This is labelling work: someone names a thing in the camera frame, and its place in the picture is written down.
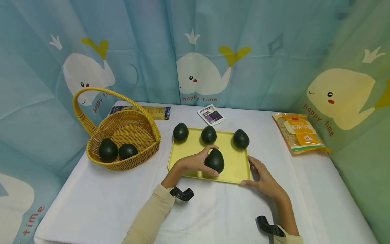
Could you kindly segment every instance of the beige sleeve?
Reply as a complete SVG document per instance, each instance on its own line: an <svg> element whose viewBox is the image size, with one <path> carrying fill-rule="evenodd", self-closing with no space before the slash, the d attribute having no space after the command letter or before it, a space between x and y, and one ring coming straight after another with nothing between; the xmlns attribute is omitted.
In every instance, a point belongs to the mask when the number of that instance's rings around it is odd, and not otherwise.
<svg viewBox="0 0 390 244"><path fill-rule="evenodd" d="M286 237L273 236L274 244L303 244L303 239L298 235L288 234L280 225L279 228L286 234Z"/></svg>
<svg viewBox="0 0 390 244"><path fill-rule="evenodd" d="M122 244L152 244L157 237L165 216L172 208L175 197L169 192L173 188L158 185L139 211Z"/></svg>

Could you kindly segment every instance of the dark green avocado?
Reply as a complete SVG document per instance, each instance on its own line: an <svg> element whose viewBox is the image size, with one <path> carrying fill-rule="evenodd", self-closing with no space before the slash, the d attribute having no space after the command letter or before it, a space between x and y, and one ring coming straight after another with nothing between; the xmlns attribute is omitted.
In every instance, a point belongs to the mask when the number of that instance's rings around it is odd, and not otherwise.
<svg viewBox="0 0 390 244"><path fill-rule="evenodd" d="M208 125L202 131L201 137L204 144L209 145L215 142L215 140L217 139L217 133L212 126Z"/></svg>
<svg viewBox="0 0 390 244"><path fill-rule="evenodd" d="M173 130L173 138L176 142L186 141L188 137L188 128L184 123L179 123Z"/></svg>
<svg viewBox="0 0 390 244"><path fill-rule="evenodd" d="M111 162L117 159L118 147L110 138L103 139L100 143L99 157L103 162Z"/></svg>
<svg viewBox="0 0 390 244"><path fill-rule="evenodd" d="M204 161L204 165L220 174L225 168L225 161L223 160L222 153L218 149L213 149Z"/></svg>
<svg viewBox="0 0 390 244"><path fill-rule="evenodd" d="M138 154L138 149L133 144L123 144L119 148L119 159L124 160Z"/></svg>
<svg viewBox="0 0 390 244"><path fill-rule="evenodd" d="M246 149L249 146L249 136L243 130L237 130L233 135L234 145L239 149Z"/></svg>

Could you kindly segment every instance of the spaghetti package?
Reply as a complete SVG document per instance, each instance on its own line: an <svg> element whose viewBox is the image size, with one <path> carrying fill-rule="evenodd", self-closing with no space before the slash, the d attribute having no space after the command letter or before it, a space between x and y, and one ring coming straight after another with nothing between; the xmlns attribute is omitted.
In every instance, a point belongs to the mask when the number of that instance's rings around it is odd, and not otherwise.
<svg viewBox="0 0 390 244"><path fill-rule="evenodd" d="M153 119L163 119L168 120L170 116L171 107L143 107ZM126 107L113 107L110 114L119 112L122 110L138 110L136 107L126 106Z"/></svg>
<svg viewBox="0 0 390 244"><path fill-rule="evenodd" d="M287 146L293 154L300 154L306 151L327 149L321 138L317 135L312 124L307 119L307 114L273 114L276 124L282 133Z"/></svg>

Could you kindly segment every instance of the black controller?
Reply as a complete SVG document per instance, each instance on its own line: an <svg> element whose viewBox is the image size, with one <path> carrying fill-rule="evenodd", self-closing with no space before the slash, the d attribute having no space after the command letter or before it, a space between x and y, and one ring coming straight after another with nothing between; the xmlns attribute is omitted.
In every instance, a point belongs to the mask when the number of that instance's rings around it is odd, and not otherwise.
<svg viewBox="0 0 390 244"><path fill-rule="evenodd" d="M190 188L182 192L179 188L175 187L170 191L170 194L182 201L189 201L194 196L194 193Z"/></svg>
<svg viewBox="0 0 390 244"><path fill-rule="evenodd" d="M257 224L259 225L260 230L271 234L271 235L277 235L280 237L286 237L286 234L279 228L277 225L270 225L267 221L267 217L264 215L261 215L256 218Z"/></svg>

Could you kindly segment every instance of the person's left hand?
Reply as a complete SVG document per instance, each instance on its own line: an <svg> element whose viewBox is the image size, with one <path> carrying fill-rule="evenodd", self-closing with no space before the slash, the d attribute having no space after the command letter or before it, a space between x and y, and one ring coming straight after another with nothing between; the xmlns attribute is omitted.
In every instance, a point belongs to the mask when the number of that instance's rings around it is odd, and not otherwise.
<svg viewBox="0 0 390 244"><path fill-rule="evenodd" d="M200 153L179 159L175 166L182 167L184 170L202 171L209 175L218 176L218 172L204 165L204 161L209 155L210 149L219 149L215 145L207 145Z"/></svg>

